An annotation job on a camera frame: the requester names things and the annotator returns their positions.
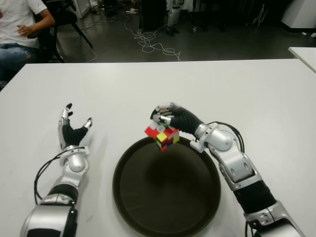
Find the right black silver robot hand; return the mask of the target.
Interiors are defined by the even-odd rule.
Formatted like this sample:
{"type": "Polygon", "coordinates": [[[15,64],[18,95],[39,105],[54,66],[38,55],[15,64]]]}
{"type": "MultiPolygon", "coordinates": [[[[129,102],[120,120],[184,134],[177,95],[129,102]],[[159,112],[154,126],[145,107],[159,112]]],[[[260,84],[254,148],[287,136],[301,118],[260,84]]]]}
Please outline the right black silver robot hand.
{"type": "Polygon", "coordinates": [[[150,119],[194,135],[197,139],[201,137],[199,127],[203,122],[192,112],[176,103],[169,102],[156,106],[150,119]]]}

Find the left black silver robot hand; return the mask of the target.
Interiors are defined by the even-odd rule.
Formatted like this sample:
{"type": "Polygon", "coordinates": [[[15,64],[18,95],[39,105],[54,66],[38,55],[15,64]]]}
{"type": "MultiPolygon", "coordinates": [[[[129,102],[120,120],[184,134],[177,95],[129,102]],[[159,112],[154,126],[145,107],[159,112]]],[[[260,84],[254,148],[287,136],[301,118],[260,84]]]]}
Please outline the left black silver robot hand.
{"type": "Polygon", "coordinates": [[[88,118],[82,127],[72,128],[70,124],[70,116],[73,114],[71,108],[72,103],[67,104],[63,108],[58,121],[58,137],[61,150],[65,150],[69,146],[79,146],[92,127],[92,118],[88,118]]]}

